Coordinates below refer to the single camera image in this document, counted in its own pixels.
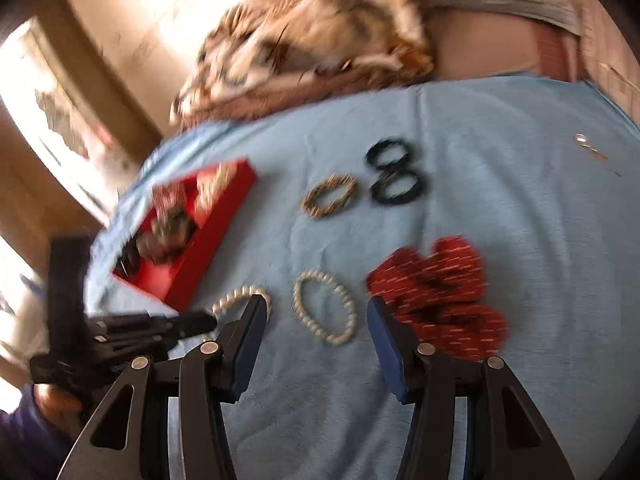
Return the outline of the person left hand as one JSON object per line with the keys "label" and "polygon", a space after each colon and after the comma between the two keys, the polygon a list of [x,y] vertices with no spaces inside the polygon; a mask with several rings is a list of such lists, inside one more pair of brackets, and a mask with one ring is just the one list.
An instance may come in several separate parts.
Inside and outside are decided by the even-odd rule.
{"label": "person left hand", "polygon": [[35,385],[34,396],[41,414],[51,424],[69,432],[79,427],[82,405],[74,396],[56,385],[43,384]]}

